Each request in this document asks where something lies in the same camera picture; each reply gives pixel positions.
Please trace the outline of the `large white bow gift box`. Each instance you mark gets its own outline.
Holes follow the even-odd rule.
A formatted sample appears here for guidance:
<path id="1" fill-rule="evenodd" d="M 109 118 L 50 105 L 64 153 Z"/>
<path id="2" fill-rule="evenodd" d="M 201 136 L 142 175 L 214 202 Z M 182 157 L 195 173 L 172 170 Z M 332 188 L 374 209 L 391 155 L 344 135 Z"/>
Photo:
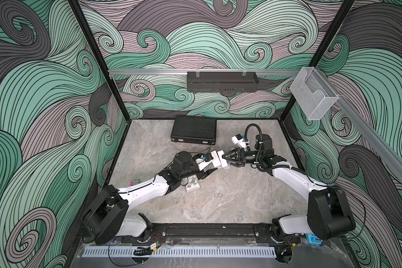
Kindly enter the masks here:
<path id="1" fill-rule="evenodd" d="M 213 160 L 211 164 L 213 165 L 214 168 L 216 169 L 229 169 L 230 165 L 228 164 L 227 160 L 223 158 L 224 151 L 213 151 L 212 156 Z"/>

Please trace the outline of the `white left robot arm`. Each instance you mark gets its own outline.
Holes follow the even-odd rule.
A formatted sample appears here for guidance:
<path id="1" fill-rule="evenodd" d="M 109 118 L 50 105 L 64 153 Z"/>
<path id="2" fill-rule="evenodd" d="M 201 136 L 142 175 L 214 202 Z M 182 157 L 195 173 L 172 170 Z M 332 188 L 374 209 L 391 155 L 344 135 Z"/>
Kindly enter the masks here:
<path id="1" fill-rule="evenodd" d="M 223 151 L 212 151 L 192 155 L 181 151 L 146 182 L 119 189 L 106 186 L 84 212 L 83 242 L 102 245 L 116 236 L 131 236 L 139 242 L 149 240 L 153 234 L 152 223 L 144 214 L 133 214 L 131 210 L 175 191 L 184 181 L 204 179 L 227 166 L 223 154 Z"/>

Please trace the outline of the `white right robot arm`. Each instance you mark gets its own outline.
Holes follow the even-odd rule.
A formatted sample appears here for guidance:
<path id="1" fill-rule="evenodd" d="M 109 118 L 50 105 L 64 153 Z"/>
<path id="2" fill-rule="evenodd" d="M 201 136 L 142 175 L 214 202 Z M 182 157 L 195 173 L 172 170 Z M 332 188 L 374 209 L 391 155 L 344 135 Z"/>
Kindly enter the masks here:
<path id="1" fill-rule="evenodd" d="M 321 183 L 292 166 L 287 159 L 275 153 L 272 138 L 263 134 L 259 125 L 249 124 L 249 127 L 258 130 L 254 147 L 250 146 L 248 134 L 237 134 L 232 137 L 237 147 L 223 154 L 223 160 L 238 168 L 252 165 L 259 172 L 286 183 L 307 202 L 306 214 L 281 216 L 272 220 L 274 239 L 281 241 L 287 236 L 304 234 L 328 240 L 356 228 L 342 188 Z"/>

